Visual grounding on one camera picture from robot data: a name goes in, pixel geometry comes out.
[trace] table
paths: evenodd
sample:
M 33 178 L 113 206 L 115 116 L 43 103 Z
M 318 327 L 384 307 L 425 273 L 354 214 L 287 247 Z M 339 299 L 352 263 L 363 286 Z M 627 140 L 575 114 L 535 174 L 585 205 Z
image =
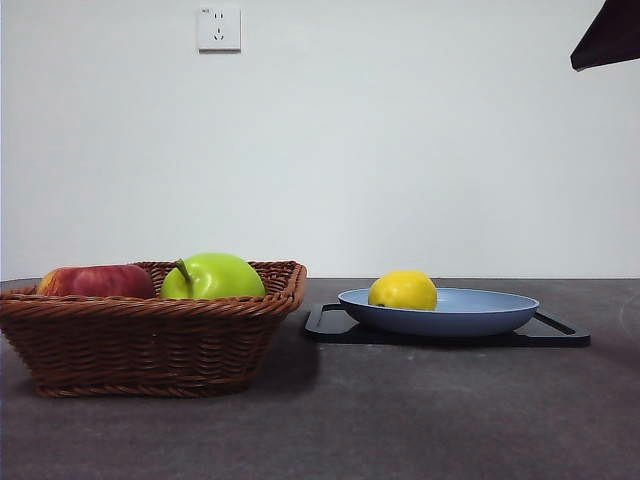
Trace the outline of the table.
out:
M 640 280 L 435 282 L 534 297 L 592 345 L 316 343 L 311 306 L 371 280 L 315 278 L 236 395 L 40 398 L 3 338 L 2 478 L 640 478 Z

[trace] black placemat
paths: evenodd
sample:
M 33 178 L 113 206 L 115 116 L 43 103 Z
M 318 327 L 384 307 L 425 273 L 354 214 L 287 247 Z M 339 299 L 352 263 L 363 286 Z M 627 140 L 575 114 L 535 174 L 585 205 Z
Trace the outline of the black placemat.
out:
M 338 303 L 314 305 L 304 333 L 317 342 L 388 345 L 451 345 L 500 347 L 586 347 L 591 335 L 538 309 L 525 325 L 509 333 L 483 337 L 425 337 L 365 327 Z

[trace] blue plate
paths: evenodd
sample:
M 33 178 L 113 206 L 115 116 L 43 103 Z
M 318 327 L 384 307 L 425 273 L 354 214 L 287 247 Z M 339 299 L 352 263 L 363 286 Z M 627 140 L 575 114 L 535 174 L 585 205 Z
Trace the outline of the blue plate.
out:
M 345 311 L 368 327 L 431 337 L 479 337 L 510 332 L 527 323 L 540 302 L 511 293 L 438 288 L 435 310 L 368 304 L 369 289 L 338 295 Z

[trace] apple stem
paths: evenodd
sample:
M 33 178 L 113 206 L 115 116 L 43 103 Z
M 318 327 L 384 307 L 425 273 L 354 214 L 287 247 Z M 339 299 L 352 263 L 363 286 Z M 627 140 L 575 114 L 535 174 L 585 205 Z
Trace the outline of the apple stem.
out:
M 193 288 L 193 279 L 191 278 L 189 270 L 187 270 L 187 266 L 184 264 L 184 260 L 182 260 L 181 258 L 176 260 L 176 268 L 184 277 L 185 281 L 187 282 L 187 286 L 189 287 L 189 292 L 191 293 L 191 289 Z

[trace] wall socket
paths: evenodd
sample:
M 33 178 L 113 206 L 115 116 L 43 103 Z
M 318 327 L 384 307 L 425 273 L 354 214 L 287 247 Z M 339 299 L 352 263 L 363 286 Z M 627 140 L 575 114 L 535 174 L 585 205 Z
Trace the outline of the wall socket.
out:
M 207 52 L 240 51 L 240 7 L 206 5 L 198 10 L 198 50 Z

